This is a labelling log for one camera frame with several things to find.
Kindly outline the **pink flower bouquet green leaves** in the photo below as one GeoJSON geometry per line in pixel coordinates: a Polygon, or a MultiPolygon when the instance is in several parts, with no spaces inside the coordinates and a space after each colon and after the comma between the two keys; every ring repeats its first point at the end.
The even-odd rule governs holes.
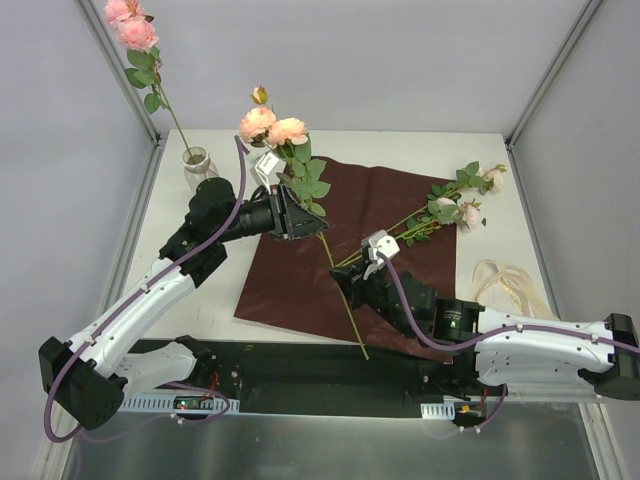
{"type": "Polygon", "coordinates": [[[460,232],[470,233],[478,225],[486,225],[481,215],[482,201],[475,197],[464,200],[465,193],[497,194],[503,187],[507,167],[497,164],[483,170],[477,161],[456,171],[456,178],[443,186],[433,185],[426,203],[386,229],[386,232],[410,248],[414,243],[427,243],[438,230],[454,225],[460,232]]]}

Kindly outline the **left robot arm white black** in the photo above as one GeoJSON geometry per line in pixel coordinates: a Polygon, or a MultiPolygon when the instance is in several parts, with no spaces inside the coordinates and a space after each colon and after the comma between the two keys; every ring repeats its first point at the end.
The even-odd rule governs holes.
{"type": "Polygon", "coordinates": [[[45,408],[59,405],[81,427],[94,430],[139,394],[179,381],[191,389],[204,387],[212,355],[192,337],[178,337],[142,354],[131,353],[131,348],[217,270],[227,258],[227,242],[263,233],[298,240],[327,228],[284,185],[261,186],[243,201],[223,178],[202,181],[183,224],[138,283],[69,340],[51,337],[41,345],[45,408]]]}

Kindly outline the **dark red wrapping paper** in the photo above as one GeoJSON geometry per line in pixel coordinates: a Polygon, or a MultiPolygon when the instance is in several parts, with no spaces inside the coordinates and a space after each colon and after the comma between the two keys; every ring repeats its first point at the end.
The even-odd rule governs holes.
{"type": "Polygon", "coordinates": [[[344,263],[349,256],[360,255],[362,241],[379,230],[392,235],[403,232],[409,216],[422,214],[433,186],[444,186],[447,179],[332,158],[325,162],[321,178],[331,188],[319,203],[326,212],[328,230],[322,237],[296,241],[262,235],[235,317],[436,362],[451,361],[451,355],[415,338],[406,320],[394,327],[368,304],[347,313],[355,298],[341,290],[363,266],[362,260],[344,263]]]}

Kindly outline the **cream printed ribbon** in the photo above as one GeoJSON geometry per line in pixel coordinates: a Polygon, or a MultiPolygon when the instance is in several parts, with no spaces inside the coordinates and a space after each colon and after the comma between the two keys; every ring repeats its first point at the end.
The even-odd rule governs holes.
{"type": "Polygon", "coordinates": [[[506,313],[559,321],[525,270],[497,260],[485,259],[476,265],[472,300],[506,313]]]}

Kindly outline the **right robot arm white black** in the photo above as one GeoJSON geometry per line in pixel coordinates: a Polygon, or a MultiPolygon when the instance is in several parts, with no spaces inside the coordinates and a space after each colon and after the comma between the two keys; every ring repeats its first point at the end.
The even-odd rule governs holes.
{"type": "Polygon", "coordinates": [[[453,356],[452,387],[590,385],[605,398],[639,398],[639,342],[631,318],[612,313],[567,323],[506,313],[476,302],[438,297],[410,273],[351,265],[331,278],[353,309],[363,305],[405,337],[453,356]]]}

